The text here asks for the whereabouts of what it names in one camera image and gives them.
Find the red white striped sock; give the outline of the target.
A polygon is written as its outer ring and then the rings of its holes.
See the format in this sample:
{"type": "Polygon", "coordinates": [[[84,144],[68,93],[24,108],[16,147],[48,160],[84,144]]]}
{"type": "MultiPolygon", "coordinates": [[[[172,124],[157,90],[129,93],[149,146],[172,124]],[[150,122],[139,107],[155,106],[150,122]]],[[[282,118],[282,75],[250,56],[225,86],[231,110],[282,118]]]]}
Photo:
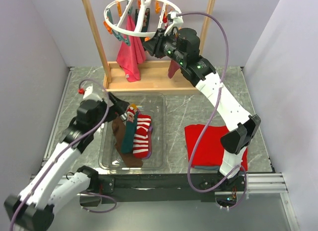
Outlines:
{"type": "Polygon", "coordinates": [[[150,156],[151,123],[151,116],[143,114],[138,115],[132,150],[133,155],[136,158],[147,159],[150,156]]]}

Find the brown sock with striped cuff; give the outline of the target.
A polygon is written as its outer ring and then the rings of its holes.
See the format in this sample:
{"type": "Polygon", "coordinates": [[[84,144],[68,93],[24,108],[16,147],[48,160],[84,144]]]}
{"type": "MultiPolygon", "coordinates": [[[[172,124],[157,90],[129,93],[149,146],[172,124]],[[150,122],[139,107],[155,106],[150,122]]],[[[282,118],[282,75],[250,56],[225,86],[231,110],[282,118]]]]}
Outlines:
{"type": "Polygon", "coordinates": [[[120,143],[116,142],[114,146],[115,146],[117,152],[119,153],[119,155],[121,156],[126,167],[128,167],[128,168],[140,168],[143,166],[143,161],[140,158],[134,157],[133,154],[131,154],[131,153],[123,154],[120,150],[120,148],[121,148],[120,143]]]}

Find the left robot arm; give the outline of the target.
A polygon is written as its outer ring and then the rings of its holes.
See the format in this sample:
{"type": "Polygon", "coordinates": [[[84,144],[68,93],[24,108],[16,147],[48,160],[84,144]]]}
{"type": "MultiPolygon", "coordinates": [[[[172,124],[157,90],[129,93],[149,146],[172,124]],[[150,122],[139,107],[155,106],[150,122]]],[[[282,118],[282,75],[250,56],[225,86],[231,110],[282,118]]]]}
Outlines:
{"type": "Polygon", "coordinates": [[[29,231],[46,231],[55,214],[78,193],[98,195],[99,174],[85,165],[62,186],[58,186],[58,182],[93,141],[94,133],[103,123],[126,116],[127,101],[112,93],[106,97],[103,99],[95,93],[83,97],[76,116],[63,131],[49,160],[17,196],[6,198],[4,207],[10,219],[10,230],[19,225],[29,231]]]}

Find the dark teal santa sock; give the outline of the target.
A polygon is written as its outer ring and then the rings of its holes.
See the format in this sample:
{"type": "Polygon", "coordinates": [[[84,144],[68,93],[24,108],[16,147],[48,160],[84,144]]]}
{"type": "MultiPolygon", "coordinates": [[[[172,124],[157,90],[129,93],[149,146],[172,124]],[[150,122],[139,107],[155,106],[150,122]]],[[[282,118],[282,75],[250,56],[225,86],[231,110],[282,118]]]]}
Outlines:
{"type": "Polygon", "coordinates": [[[121,146],[121,152],[128,154],[132,152],[134,135],[137,129],[138,109],[135,104],[131,104],[127,111],[126,132],[121,146]]]}

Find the maroon purple ribbed sock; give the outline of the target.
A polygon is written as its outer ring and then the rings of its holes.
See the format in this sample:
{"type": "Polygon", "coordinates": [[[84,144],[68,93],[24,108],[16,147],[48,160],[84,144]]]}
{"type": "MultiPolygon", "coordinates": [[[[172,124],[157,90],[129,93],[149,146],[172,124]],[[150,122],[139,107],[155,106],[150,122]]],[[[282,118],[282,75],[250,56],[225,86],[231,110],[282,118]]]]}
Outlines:
{"type": "Polygon", "coordinates": [[[151,134],[150,134],[150,151],[151,151],[151,153],[152,153],[152,124],[151,124],[151,127],[150,127],[150,132],[151,132],[151,134]]]}

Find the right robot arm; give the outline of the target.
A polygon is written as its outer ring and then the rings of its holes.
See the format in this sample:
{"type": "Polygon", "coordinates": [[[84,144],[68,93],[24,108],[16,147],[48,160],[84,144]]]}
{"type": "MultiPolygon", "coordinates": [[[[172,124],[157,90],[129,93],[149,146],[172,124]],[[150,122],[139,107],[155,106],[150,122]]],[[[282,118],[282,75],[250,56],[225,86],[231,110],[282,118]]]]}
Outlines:
{"type": "Polygon", "coordinates": [[[172,59],[182,75],[216,108],[228,129],[220,138],[224,150],[218,173],[218,185],[229,191],[236,184],[243,154],[254,138],[261,119],[245,110],[224,86],[214,66],[199,52],[200,38],[191,28],[167,33],[159,28],[155,35],[142,43],[144,49],[156,58],[172,59]]]}

